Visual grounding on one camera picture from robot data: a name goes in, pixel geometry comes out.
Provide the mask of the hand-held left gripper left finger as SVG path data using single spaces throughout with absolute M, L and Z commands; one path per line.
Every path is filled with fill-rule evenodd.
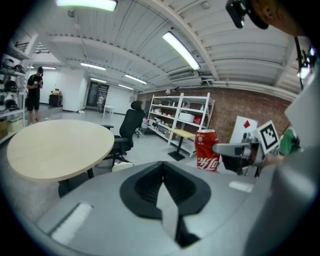
M 158 219 L 122 202 L 120 187 L 151 163 L 98 175 L 63 196 L 37 222 L 64 256 L 166 256 L 180 250 Z

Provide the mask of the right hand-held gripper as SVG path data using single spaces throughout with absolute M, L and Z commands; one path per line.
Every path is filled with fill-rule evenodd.
M 216 143 L 212 146 L 212 151 L 221 155 L 226 170 L 247 175 L 249 167 L 257 167 L 255 174 L 259 175 L 267 155 L 278 146 L 279 136 L 270 120 L 253 132 L 245 133 L 241 143 Z

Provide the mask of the red soda can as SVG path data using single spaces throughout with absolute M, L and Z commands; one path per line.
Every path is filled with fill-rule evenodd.
M 217 172 L 220 155 L 213 151 L 213 146 L 219 143 L 214 129 L 198 130 L 195 135 L 196 167 L 209 172 Z

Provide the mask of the white trash bin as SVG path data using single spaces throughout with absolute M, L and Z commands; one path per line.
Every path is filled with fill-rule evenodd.
M 124 170 L 124 169 L 128 169 L 128 168 L 131 168 L 133 167 L 134 165 L 131 163 L 131 162 L 119 162 L 117 164 L 115 164 L 113 167 L 112 167 L 112 172 L 115 173 L 115 172 L 118 172 L 118 171 L 121 171 L 121 170 Z

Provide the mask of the person's right forearm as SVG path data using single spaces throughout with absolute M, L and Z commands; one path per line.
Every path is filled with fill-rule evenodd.
M 270 153 L 268 153 L 265 156 L 264 162 L 262 167 L 265 168 L 267 166 L 271 166 L 271 165 L 280 165 L 282 163 L 282 161 L 285 159 L 285 155 L 272 155 Z

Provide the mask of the white sign with red diamond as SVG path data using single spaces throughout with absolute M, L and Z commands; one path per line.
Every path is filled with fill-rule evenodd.
M 251 133 L 256 130 L 257 127 L 258 121 L 247 117 L 237 116 L 229 143 L 240 143 L 245 133 Z

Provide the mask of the small square yellow table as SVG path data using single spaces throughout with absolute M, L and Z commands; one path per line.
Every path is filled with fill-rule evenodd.
M 171 133 L 176 134 L 177 136 L 180 137 L 176 151 L 169 152 L 168 155 L 176 161 L 181 161 L 185 158 L 182 154 L 180 154 L 183 140 L 184 139 L 193 139 L 196 137 L 196 135 L 193 133 L 190 133 L 188 131 L 182 130 L 182 129 L 169 128 L 168 130 Z

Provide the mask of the white box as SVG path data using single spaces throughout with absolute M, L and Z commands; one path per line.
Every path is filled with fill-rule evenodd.
M 184 122 L 189 122 L 189 123 L 193 123 L 195 116 L 193 114 L 190 113 L 186 113 L 186 112 L 180 112 L 178 119 Z

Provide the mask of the person's white shirt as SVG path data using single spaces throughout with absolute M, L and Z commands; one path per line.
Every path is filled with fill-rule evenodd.
M 301 150 L 276 166 L 245 256 L 320 256 L 320 70 L 286 113 Z

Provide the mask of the white shelf rack with sundries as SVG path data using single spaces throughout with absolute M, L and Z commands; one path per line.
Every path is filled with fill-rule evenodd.
M 153 95 L 148 112 L 148 128 L 177 149 L 180 137 L 171 133 L 169 129 L 184 130 L 192 134 L 208 129 L 214 106 L 215 101 L 210 93 L 205 96 L 184 93 L 179 96 Z M 180 113 L 202 117 L 201 124 L 179 120 Z M 184 138 L 180 151 L 185 152 L 189 158 L 193 157 L 196 154 L 195 138 Z

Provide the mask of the round wooden table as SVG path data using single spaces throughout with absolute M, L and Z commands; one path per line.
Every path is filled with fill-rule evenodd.
M 72 190 L 70 179 L 93 167 L 113 149 L 115 138 L 106 127 L 83 120 L 57 119 L 23 128 L 7 146 L 7 160 L 21 177 L 59 184 L 62 197 Z

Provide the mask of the white table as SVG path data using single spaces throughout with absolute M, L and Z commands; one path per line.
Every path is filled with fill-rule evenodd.
M 106 104 L 104 106 L 104 108 L 103 108 L 103 116 L 102 116 L 103 119 L 105 119 L 106 112 L 108 112 L 109 118 L 112 119 L 113 115 L 114 115 L 114 107 L 111 106 L 111 105 L 108 105 L 108 104 Z

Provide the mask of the black cart with cardboard box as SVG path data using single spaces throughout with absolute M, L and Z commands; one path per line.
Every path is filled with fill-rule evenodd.
M 52 107 L 62 107 L 63 106 L 63 95 L 59 89 L 54 89 L 49 95 L 48 104 Z

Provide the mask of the beige storage box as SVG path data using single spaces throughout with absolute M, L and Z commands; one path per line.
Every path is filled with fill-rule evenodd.
M 24 120 L 22 117 L 17 117 L 7 120 L 7 128 L 9 132 L 15 132 L 24 127 Z

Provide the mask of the white shelf rack with helmets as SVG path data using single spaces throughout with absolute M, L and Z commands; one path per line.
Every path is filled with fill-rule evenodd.
M 0 113 L 0 120 L 8 121 L 15 118 L 23 118 L 24 127 L 25 127 L 27 124 L 27 120 L 26 120 L 26 111 L 27 111 L 26 99 L 28 94 L 27 82 L 30 76 L 31 69 L 33 68 L 33 59 L 31 56 L 27 55 L 25 52 L 23 52 L 22 50 L 14 46 L 12 42 L 8 43 L 7 47 L 5 48 L 0 58 L 0 62 L 5 58 L 11 58 L 14 60 L 16 65 L 21 65 L 24 68 L 25 76 L 24 76 L 24 83 L 23 83 L 23 92 L 20 93 L 20 96 L 18 98 L 18 104 L 20 109 L 15 111 L 5 111 Z M 0 140 L 0 145 L 3 144 L 6 140 L 10 139 L 12 136 L 14 136 L 23 128 L 16 131 L 8 131 L 8 135 L 2 140 Z

